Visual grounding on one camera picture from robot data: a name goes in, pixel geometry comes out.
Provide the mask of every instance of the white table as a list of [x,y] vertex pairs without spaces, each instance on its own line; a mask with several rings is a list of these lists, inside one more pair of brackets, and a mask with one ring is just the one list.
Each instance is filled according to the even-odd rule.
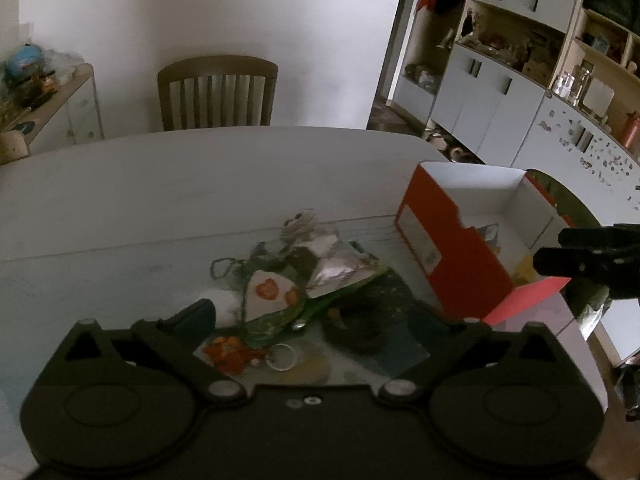
[[0,261],[320,221],[395,214],[418,137],[337,128],[162,132],[0,167]]
[[[1,167],[0,287],[5,280],[10,292],[3,298],[0,480],[3,467],[33,465],[12,415],[15,397],[74,320],[92,316],[106,328],[126,326],[150,303],[155,315],[167,316],[209,286],[208,258],[248,250],[252,237],[277,232],[302,208],[348,230],[374,226],[373,250],[389,236],[380,233],[393,232],[392,216],[425,160],[445,159],[417,137],[254,127],[126,137]],[[396,241],[376,248],[379,256],[398,256]],[[405,280],[419,296],[428,294],[415,262],[402,258]],[[179,264],[172,270],[162,264],[167,260]],[[34,336],[42,344],[26,344],[23,354],[9,350]],[[586,358],[574,360],[592,382],[586,344],[570,346]]]

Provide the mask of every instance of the floor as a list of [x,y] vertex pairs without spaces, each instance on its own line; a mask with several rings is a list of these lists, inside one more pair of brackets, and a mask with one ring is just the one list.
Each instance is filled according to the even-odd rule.
[[640,431],[638,426],[625,421],[625,410],[613,390],[609,360],[594,336],[589,339],[589,346],[609,394],[609,409],[589,467],[602,480],[640,478]]
[[420,137],[422,132],[412,127],[400,115],[388,107],[384,100],[376,99],[371,108],[367,130],[394,132]]
[[34,459],[27,443],[0,458],[0,480],[18,480],[34,471],[38,463]]

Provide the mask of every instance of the red bottle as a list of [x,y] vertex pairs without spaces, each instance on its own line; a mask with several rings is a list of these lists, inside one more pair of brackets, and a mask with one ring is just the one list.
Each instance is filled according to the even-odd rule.
[[640,112],[637,110],[632,114],[628,114],[625,127],[618,136],[620,144],[622,144],[631,153],[634,152],[640,141]]

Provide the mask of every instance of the red box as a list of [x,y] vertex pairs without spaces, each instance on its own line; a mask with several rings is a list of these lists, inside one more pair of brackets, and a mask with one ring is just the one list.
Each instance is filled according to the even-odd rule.
[[[476,228],[498,224],[496,255]],[[514,286],[515,267],[538,248],[558,245],[568,227],[522,170],[476,164],[420,164],[396,225],[443,311],[496,324],[559,292],[567,278]]]

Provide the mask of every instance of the red cardboard flap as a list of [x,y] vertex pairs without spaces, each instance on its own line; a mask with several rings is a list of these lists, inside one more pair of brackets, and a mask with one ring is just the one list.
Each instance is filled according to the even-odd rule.
[[520,286],[514,289],[491,313],[484,316],[482,321],[489,325],[498,324],[557,294],[570,281],[571,278],[552,277]]

